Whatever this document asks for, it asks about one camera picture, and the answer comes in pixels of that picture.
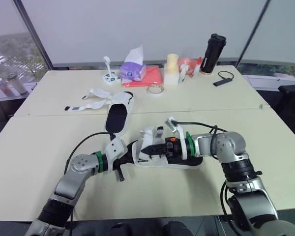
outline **green ring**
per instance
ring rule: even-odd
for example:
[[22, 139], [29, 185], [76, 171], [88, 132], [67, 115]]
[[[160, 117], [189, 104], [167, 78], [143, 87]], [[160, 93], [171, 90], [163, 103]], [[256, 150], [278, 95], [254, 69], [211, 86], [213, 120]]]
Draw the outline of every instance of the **green ring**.
[[193, 144], [192, 138], [191, 138], [191, 136], [190, 136], [190, 134], [189, 134], [188, 131], [186, 132], [186, 138], [187, 138], [187, 140], [188, 140], [188, 142], [189, 142], [189, 146], [190, 146], [190, 154], [191, 154], [192, 156], [194, 156], [194, 155], [195, 155], [195, 148], [194, 148], [194, 144]]
[[102, 153], [100, 151], [97, 151], [96, 152], [96, 156], [98, 158], [98, 163], [99, 163], [99, 170], [98, 170], [98, 172], [101, 173], [101, 172], [103, 172], [103, 169], [104, 169]]

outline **white container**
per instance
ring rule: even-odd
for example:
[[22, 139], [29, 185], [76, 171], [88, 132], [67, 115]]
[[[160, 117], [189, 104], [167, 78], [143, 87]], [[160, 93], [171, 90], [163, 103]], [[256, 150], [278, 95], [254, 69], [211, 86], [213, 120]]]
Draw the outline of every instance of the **white container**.
[[9, 74], [6, 80], [16, 89], [17, 92], [19, 92], [19, 94], [27, 92], [26, 88], [17, 78], [16, 74]]
[[7, 82], [1, 78], [0, 78], [0, 90], [8, 97], [15, 96], [12, 90], [8, 87]]

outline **black thermos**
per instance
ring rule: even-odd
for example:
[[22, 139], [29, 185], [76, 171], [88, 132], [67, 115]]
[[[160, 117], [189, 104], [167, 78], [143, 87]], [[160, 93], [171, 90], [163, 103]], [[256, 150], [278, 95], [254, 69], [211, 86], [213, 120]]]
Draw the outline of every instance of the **black thermos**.
[[205, 58], [201, 64], [201, 72], [205, 74], [211, 74], [221, 52], [226, 45], [226, 38], [216, 33], [211, 35], [211, 38], [207, 42], [207, 49]]

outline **tissue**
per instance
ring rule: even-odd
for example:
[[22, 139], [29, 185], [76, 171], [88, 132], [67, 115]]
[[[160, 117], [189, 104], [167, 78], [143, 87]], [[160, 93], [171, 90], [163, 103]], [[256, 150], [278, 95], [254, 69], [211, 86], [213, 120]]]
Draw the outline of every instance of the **tissue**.
[[143, 47], [132, 49], [120, 67], [122, 83], [142, 81], [146, 73], [146, 65], [143, 64]]

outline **red cloth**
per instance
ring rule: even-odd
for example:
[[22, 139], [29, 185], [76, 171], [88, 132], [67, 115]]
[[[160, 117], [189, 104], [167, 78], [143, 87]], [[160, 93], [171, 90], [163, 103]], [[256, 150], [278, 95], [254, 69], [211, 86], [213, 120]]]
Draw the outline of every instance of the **red cloth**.
[[143, 77], [143, 80], [132, 81], [129, 83], [123, 83], [124, 87], [141, 87], [141, 86], [150, 86], [153, 84], [161, 85], [163, 83], [161, 71], [157, 65], [154, 66], [147, 66], [146, 75]]

